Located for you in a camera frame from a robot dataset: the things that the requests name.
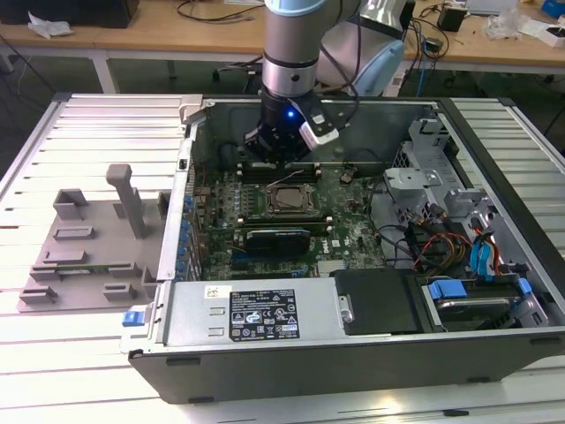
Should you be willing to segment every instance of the metal bracket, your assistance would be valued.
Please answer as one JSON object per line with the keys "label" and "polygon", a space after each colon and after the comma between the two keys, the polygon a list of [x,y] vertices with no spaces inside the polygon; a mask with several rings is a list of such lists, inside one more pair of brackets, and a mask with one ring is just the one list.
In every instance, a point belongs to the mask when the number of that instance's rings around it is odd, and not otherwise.
{"label": "metal bracket", "polygon": [[452,218],[465,218],[475,210],[482,210],[480,202],[488,202],[485,190],[471,188],[468,190],[450,190],[443,199]]}
{"label": "metal bracket", "polygon": [[510,311],[510,319],[501,327],[509,328],[515,322],[524,328],[547,327],[549,320],[533,293],[528,295]]}

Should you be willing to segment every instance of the vertical gray post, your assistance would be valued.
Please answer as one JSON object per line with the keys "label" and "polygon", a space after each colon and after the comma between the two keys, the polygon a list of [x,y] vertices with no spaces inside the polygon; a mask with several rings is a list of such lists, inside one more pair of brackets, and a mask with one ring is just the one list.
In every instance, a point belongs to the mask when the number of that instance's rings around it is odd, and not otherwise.
{"label": "vertical gray post", "polygon": [[112,163],[108,167],[108,172],[106,172],[106,181],[116,188],[127,220],[132,227],[133,235],[136,239],[143,239],[145,223],[143,222],[141,199],[139,193],[132,189],[131,178],[132,167],[126,163]]}
{"label": "vertical gray post", "polygon": [[175,61],[168,60],[167,61],[167,71],[169,71],[169,80],[176,80],[177,79],[177,70],[175,69]]}

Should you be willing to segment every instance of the wooden desk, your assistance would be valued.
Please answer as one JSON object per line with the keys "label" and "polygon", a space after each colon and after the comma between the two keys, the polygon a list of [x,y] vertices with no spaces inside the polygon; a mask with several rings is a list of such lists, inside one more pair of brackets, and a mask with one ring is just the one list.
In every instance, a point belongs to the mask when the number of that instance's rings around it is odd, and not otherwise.
{"label": "wooden desk", "polygon": [[[418,1],[414,16],[419,16],[422,9],[436,3],[438,2]],[[540,10],[542,3],[541,0],[537,0],[532,4],[521,4],[520,8],[524,14],[533,19],[555,23],[555,19],[551,19]],[[438,16],[439,13],[431,13],[426,17],[426,20],[437,24]],[[485,18],[470,16],[463,21],[459,32],[446,33],[450,39],[449,51],[441,60],[441,64],[438,63],[438,68],[450,69],[450,66],[453,66],[450,63],[544,67],[565,66],[565,49],[552,49],[537,38],[525,34],[523,34],[520,40],[489,40],[483,31],[485,23]],[[422,30],[425,36],[444,40],[443,35],[427,24],[422,24]],[[414,58],[416,41],[413,31],[410,31],[407,43],[410,47],[407,49],[406,58]]]}
{"label": "wooden desk", "polygon": [[[144,0],[126,29],[102,29],[94,45],[99,49],[134,49],[253,53],[263,50],[263,10],[248,12],[254,20],[231,25],[210,25],[179,16],[170,0]],[[242,10],[226,4],[196,4],[192,13],[213,18]]]}
{"label": "wooden desk", "polygon": [[[418,0],[415,16],[439,0]],[[24,55],[88,57],[101,82],[104,93],[116,93],[108,61],[120,59],[156,59],[235,62],[249,60],[262,51],[263,10],[251,11],[254,20],[233,25],[209,25],[177,14],[177,0],[140,0],[139,10],[127,29],[74,26],[75,34],[45,40],[26,26],[0,25],[0,33]],[[521,4],[524,13],[547,20],[541,0]],[[193,13],[211,18],[244,6],[226,5],[222,0],[197,4]],[[437,22],[437,13],[426,19]],[[475,72],[565,73],[565,49],[551,49],[540,40],[524,35],[521,40],[490,41],[483,33],[484,18],[469,17],[456,34],[449,34],[448,54],[437,69]],[[423,24],[424,34],[443,38]],[[11,51],[0,44],[0,55]],[[415,38],[410,31],[406,42],[402,70],[407,69],[416,54]]]}

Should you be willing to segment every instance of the motherboard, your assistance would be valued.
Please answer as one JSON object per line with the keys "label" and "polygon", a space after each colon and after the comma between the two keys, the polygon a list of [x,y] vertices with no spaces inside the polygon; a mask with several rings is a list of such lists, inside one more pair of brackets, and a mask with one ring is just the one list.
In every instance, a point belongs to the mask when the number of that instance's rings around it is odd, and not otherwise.
{"label": "motherboard", "polygon": [[[371,178],[341,164],[289,170],[194,167],[184,221],[194,229],[205,281],[330,276],[384,266],[367,217]],[[184,261],[190,261],[186,254]],[[177,278],[194,279],[190,264]]]}

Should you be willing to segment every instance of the cpu socket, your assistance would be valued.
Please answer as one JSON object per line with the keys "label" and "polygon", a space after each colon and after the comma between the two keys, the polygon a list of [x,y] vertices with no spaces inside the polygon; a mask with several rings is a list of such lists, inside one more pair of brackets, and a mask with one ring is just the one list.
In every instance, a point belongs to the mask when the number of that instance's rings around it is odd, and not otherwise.
{"label": "cpu socket", "polygon": [[313,215],[312,188],[304,185],[274,185],[265,190],[270,215]]}

